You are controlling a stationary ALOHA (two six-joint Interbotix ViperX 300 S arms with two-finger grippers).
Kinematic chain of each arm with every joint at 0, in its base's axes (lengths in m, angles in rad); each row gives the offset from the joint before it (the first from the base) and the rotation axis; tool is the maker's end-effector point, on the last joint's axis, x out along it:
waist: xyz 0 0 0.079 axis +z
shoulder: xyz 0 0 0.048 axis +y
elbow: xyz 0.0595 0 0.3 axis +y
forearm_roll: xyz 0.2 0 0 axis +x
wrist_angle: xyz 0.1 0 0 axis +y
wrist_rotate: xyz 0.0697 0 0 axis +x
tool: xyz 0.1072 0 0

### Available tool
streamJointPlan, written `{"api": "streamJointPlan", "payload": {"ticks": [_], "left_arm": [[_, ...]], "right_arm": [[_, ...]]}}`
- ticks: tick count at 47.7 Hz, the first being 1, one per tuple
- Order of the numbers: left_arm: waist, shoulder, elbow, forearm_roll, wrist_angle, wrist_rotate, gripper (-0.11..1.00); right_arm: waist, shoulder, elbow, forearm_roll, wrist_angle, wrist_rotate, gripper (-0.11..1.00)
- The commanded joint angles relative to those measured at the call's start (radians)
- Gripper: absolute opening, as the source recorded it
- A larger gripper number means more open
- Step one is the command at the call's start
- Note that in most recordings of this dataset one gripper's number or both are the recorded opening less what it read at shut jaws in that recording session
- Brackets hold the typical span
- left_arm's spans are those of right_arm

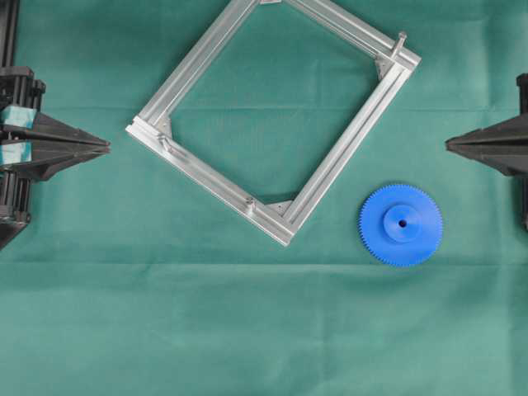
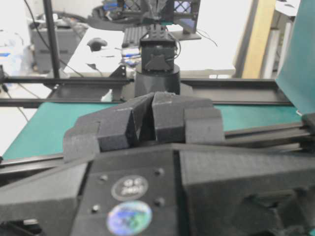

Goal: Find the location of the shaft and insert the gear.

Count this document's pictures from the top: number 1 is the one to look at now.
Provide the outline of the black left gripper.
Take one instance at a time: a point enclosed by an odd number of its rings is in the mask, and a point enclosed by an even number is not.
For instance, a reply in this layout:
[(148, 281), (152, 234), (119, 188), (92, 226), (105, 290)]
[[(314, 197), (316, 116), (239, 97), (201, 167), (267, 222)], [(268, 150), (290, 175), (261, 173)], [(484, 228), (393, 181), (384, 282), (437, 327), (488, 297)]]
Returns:
[[(40, 112), (46, 85), (28, 67), (1, 68), (1, 221), (28, 223), (31, 181), (48, 181), (68, 167), (109, 153), (110, 143)], [(77, 144), (37, 144), (9, 127), (25, 127), (25, 136)], [(24, 177), (12, 169), (24, 166)]]

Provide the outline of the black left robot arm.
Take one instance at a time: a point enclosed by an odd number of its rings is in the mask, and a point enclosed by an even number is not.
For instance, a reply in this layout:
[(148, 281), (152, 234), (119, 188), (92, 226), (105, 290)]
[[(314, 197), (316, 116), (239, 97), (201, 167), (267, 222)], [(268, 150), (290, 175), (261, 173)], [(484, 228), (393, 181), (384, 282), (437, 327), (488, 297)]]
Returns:
[(44, 114), (46, 85), (13, 64), (20, 3), (1, 2), (1, 229), (31, 221), (31, 184), (110, 152), (110, 143)]

